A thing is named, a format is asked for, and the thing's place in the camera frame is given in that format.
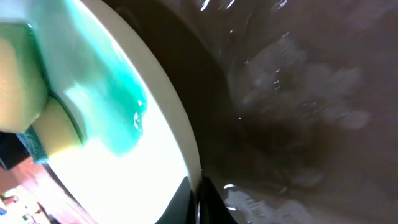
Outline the green yellow sponge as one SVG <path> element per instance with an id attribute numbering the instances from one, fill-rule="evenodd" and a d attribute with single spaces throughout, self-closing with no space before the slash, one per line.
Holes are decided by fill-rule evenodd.
<path id="1" fill-rule="evenodd" d="M 50 95 L 27 24 L 1 24 L 1 132 L 14 134 L 37 164 L 82 147 L 63 106 Z"/>

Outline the white plate back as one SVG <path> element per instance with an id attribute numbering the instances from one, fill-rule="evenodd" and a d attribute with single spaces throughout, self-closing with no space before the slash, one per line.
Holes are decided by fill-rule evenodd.
<path id="1" fill-rule="evenodd" d="M 195 199 L 198 148 L 167 74 L 103 1 L 2 1 L 1 24 L 27 24 L 51 97 L 82 143 L 46 164 L 98 223 L 156 223 L 185 177 Z"/>

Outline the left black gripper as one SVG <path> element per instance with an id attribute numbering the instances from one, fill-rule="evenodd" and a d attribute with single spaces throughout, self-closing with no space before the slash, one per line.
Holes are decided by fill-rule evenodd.
<path id="1" fill-rule="evenodd" d="M 25 146 L 20 142 L 16 134 L 1 132 L 1 168 L 4 170 L 11 170 L 29 157 L 30 154 L 27 152 Z"/>

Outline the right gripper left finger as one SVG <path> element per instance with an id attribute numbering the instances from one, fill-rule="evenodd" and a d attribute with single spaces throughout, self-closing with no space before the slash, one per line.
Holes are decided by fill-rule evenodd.
<path id="1" fill-rule="evenodd" d="M 188 177 L 185 177 L 165 212 L 155 224 L 195 224 L 195 199 Z"/>

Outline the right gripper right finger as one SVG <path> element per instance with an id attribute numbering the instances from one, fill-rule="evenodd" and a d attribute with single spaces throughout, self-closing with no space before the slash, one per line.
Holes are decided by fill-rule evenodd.
<path id="1" fill-rule="evenodd" d="M 199 186 L 199 224 L 238 224 L 229 213 L 224 201 L 209 177 L 203 177 Z"/>

